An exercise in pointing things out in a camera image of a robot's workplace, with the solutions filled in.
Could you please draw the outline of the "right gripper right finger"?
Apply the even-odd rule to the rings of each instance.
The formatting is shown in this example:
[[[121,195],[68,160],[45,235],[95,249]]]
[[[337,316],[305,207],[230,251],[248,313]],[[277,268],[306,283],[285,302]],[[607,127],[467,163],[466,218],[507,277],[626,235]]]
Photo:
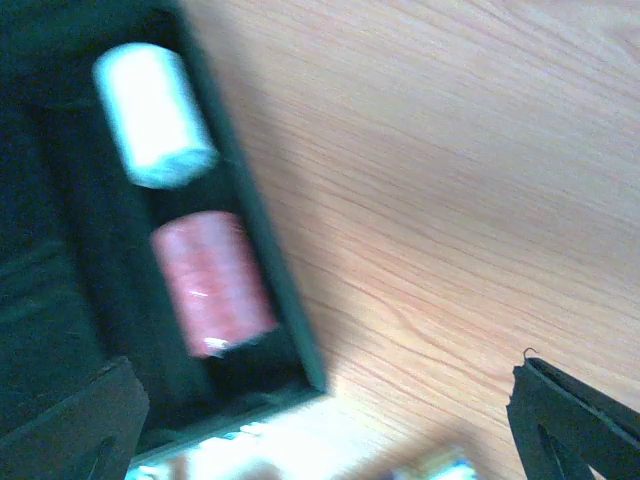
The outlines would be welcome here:
[[[639,413],[548,362],[513,370],[507,416],[528,479],[639,477]]]

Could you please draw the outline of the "red poker chip stack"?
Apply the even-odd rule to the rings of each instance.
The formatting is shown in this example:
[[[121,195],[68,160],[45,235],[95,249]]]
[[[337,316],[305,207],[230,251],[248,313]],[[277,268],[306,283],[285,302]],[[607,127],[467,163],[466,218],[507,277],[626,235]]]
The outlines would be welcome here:
[[[220,357],[277,328],[236,215],[186,215],[156,229],[151,242],[192,356]]]

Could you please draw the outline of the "white poker chip stack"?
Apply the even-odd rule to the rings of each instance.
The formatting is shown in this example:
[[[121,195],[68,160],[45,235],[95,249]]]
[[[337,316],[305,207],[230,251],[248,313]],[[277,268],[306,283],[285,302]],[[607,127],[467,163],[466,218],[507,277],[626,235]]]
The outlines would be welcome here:
[[[102,54],[93,79],[129,180],[182,187],[219,159],[181,57],[150,43]]]

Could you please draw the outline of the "black poker set case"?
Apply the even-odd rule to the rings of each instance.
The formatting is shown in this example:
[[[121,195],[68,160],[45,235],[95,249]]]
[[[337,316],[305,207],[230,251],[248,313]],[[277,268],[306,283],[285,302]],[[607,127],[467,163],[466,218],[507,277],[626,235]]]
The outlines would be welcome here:
[[[149,42],[180,54],[220,162],[175,191],[133,185],[91,75]],[[187,353],[150,236],[190,213],[244,227],[276,326],[221,358]],[[128,359],[148,410],[135,463],[277,414],[327,389],[320,352],[219,83],[180,1],[1,5],[1,431]]]

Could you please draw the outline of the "blue yellow card deck box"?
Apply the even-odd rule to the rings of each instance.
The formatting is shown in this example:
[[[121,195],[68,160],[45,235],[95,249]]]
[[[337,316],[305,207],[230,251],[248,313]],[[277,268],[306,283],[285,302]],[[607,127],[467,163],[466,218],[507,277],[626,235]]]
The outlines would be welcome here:
[[[390,480],[477,480],[478,474],[467,455],[457,447],[430,451],[389,471]]]

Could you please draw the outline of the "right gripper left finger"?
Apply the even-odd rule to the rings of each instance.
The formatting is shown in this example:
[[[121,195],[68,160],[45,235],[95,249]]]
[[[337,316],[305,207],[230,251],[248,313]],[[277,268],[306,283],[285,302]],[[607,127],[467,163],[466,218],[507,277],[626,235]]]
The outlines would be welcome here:
[[[86,386],[1,438],[3,479],[123,479],[148,395],[119,357]]]

